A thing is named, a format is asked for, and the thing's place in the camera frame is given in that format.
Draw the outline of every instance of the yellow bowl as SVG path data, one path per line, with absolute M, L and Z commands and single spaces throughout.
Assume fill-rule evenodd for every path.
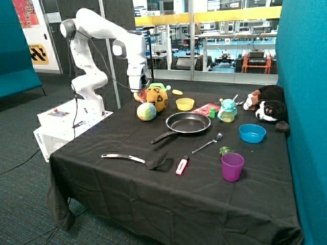
M 181 98 L 176 100 L 176 105 L 181 111 L 189 111 L 193 108 L 194 100 L 190 98 Z

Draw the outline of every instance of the glass wall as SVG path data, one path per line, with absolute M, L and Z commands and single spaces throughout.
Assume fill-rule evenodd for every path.
M 282 0 L 133 2 L 136 26 L 151 43 L 148 65 L 155 78 L 277 82 L 275 40 Z

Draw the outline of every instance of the red lighter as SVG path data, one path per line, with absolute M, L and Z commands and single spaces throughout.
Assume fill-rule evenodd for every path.
M 184 172 L 184 169 L 186 168 L 188 162 L 189 162 L 188 156 L 184 156 L 183 159 L 180 160 L 178 168 L 176 170 L 177 175 L 181 175 Z

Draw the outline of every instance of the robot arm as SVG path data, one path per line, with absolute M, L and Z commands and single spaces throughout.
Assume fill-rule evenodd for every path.
M 93 113 L 103 113 L 102 98 L 94 90 L 106 85 L 107 75 L 94 64 L 88 39 L 115 39 L 113 54 L 120 59 L 128 60 L 127 75 L 132 92 L 139 92 L 149 86 L 145 76 L 147 71 L 146 42 L 141 32 L 126 31 L 124 28 L 102 18 L 89 9 L 80 9 L 75 19 L 67 19 L 60 25 L 62 35 L 70 40 L 71 51 L 78 68 L 85 75 L 72 81 L 76 92 L 88 100 Z

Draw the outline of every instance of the purple cup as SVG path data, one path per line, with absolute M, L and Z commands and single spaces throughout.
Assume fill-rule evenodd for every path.
M 227 181 L 237 181 L 241 175 L 244 158 L 237 153 L 226 153 L 221 157 L 222 175 Z

